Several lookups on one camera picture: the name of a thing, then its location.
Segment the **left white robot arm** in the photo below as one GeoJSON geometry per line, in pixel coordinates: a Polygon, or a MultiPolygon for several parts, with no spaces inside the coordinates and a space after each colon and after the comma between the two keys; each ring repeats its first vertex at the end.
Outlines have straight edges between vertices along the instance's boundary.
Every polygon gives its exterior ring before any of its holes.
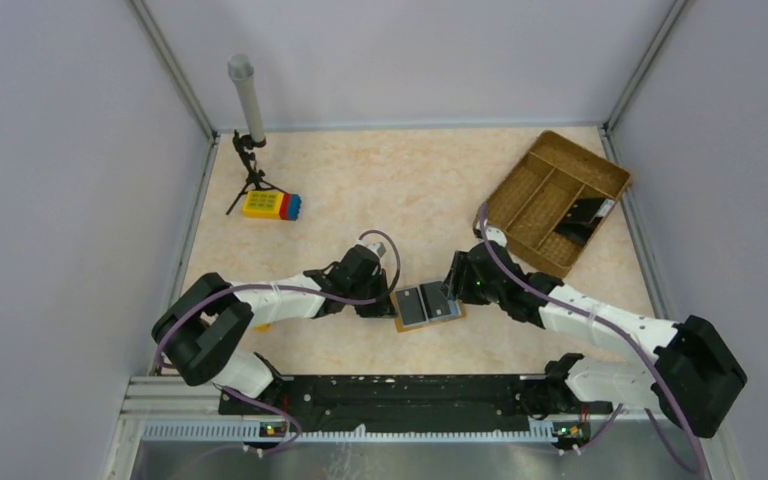
{"type": "Polygon", "coordinates": [[[355,308],[362,317],[391,316],[380,242],[353,245],[337,262],[277,282],[237,284],[216,272],[201,276],[156,321],[151,337],[190,386],[217,384],[242,393],[257,413],[279,404],[274,369],[239,350],[247,330],[288,319],[316,319],[355,308]]]}

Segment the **black credit card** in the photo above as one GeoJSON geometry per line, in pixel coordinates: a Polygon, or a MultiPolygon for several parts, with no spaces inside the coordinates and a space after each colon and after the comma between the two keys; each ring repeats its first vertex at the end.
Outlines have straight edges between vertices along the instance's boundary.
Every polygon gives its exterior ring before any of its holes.
{"type": "Polygon", "coordinates": [[[427,322],[422,297],[418,287],[405,288],[396,291],[395,303],[403,328],[415,328],[427,322]]]}
{"type": "Polygon", "coordinates": [[[419,290],[423,300],[423,308],[429,321],[447,317],[452,313],[450,301],[442,294],[440,280],[423,283],[419,290]]]}

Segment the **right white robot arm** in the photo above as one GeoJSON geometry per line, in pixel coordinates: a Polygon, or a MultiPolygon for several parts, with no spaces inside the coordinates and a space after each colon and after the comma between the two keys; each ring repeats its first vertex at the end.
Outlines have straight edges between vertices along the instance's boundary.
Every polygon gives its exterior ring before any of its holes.
{"type": "Polygon", "coordinates": [[[512,319],[564,333],[613,352],[623,362],[566,354],[546,368],[549,404],[572,412],[583,402],[659,409],[700,438],[719,430],[747,374],[708,320],[647,317],[598,301],[544,272],[524,272],[495,241],[458,251],[442,293],[472,305],[497,305],[512,319]]]}

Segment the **yellow leather card holder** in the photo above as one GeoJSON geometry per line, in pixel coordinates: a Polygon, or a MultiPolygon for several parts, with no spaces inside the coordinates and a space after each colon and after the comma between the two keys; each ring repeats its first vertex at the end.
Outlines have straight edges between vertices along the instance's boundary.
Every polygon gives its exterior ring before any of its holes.
{"type": "Polygon", "coordinates": [[[408,332],[464,318],[463,303],[450,299],[443,292],[441,280],[405,287],[393,292],[398,332],[408,332]]]}

